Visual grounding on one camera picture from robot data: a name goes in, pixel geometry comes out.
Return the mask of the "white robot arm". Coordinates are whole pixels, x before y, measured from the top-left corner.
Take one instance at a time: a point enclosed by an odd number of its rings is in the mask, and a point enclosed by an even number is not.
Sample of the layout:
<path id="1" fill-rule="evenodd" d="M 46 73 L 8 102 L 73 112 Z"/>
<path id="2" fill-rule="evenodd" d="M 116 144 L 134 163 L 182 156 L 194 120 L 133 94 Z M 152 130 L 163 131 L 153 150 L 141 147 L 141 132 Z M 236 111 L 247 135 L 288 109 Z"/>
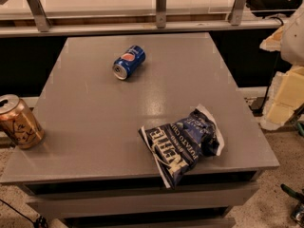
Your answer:
<path id="1" fill-rule="evenodd" d="M 270 96 L 262 111 L 260 125 L 277 130 L 304 105 L 304 6 L 259 46 L 278 51 L 281 59 L 291 65 L 286 72 L 277 72 L 271 82 Z"/>

